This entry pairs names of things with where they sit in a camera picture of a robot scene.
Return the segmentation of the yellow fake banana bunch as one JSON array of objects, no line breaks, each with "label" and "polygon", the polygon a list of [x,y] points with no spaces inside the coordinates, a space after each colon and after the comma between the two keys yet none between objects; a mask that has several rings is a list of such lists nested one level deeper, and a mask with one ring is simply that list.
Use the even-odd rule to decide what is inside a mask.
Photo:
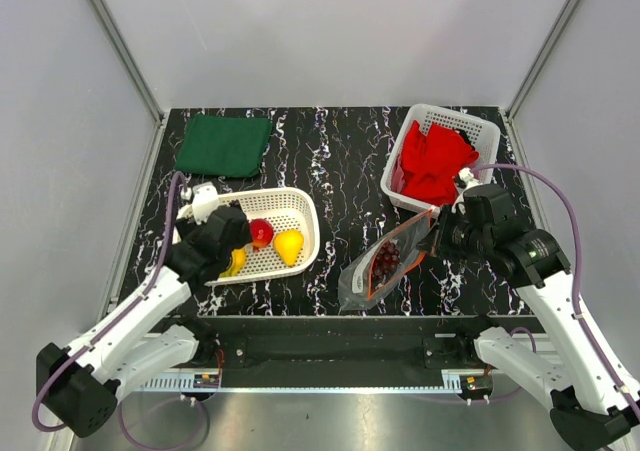
[{"label": "yellow fake banana bunch", "polygon": [[245,248],[234,249],[231,253],[231,261],[227,269],[219,277],[227,278],[236,276],[245,266],[247,253]]}]

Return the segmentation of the purple fake grapes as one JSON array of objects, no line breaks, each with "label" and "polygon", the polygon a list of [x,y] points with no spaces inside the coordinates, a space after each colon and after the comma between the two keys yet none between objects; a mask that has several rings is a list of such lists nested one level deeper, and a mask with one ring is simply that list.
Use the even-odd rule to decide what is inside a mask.
[{"label": "purple fake grapes", "polygon": [[398,267],[399,248],[393,241],[384,243],[374,257],[372,275],[375,281],[381,281],[389,277]]}]

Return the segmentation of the red fake apple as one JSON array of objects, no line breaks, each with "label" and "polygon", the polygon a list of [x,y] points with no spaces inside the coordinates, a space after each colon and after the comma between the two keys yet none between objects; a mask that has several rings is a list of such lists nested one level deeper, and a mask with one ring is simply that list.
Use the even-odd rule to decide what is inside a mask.
[{"label": "red fake apple", "polygon": [[260,250],[270,245],[274,238],[273,226],[265,219],[253,219],[249,223],[249,230],[254,250]]}]

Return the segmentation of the clear zip top bag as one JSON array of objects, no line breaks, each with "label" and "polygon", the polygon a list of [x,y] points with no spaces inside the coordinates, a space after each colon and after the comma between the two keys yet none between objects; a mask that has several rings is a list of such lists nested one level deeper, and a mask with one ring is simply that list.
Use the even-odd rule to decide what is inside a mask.
[{"label": "clear zip top bag", "polygon": [[435,223],[434,210],[423,211],[385,234],[340,274],[338,298],[342,311],[376,306],[416,268],[426,252],[419,248]]}]

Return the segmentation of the yellow fake pear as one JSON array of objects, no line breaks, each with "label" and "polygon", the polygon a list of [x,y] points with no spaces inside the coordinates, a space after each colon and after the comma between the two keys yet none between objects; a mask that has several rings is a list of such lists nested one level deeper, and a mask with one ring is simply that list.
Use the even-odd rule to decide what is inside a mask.
[{"label": "yellow fake pear", "polygon": [[273,247],[283,263],[292,267],[304,247],[304,236],[295,229],[283,231],[275,236]]}]

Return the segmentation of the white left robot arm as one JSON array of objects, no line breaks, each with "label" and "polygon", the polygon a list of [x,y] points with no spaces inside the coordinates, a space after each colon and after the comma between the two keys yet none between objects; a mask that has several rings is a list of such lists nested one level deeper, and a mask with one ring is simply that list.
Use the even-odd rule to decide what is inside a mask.
[{"label": "white left robot arm", "polygon": [[36,356],[36,400],[32,422],[46,407],[76,436],[97,432],[120,402],[150,378],[174,365],[208,365],[216,343],[180,325],[144,342],[143,337],[171,310],[189,300],[231,264],[234,250],[251,240],[249,220],[238,202],[220,205],[201,224],[170,219],[186,233],[164,241],[159,262],[143,283],[92,329],[64,347],[44,346]]}]

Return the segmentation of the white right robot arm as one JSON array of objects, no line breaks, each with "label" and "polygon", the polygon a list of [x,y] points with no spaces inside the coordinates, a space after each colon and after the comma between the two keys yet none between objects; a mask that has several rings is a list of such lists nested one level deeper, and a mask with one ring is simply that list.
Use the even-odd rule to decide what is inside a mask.
[{"label": "white right robot arm", "polygon": [[482,318],[454,342],[460,364],[482,362],[508,375],[549,412],[573,450],[611,449],[638,426],[639,382],[588,312],[577,269],[548,232],[516,216],[446,205],[420,246],[449,260],[488,262],[534,312],[561,361],[554,365]]}]

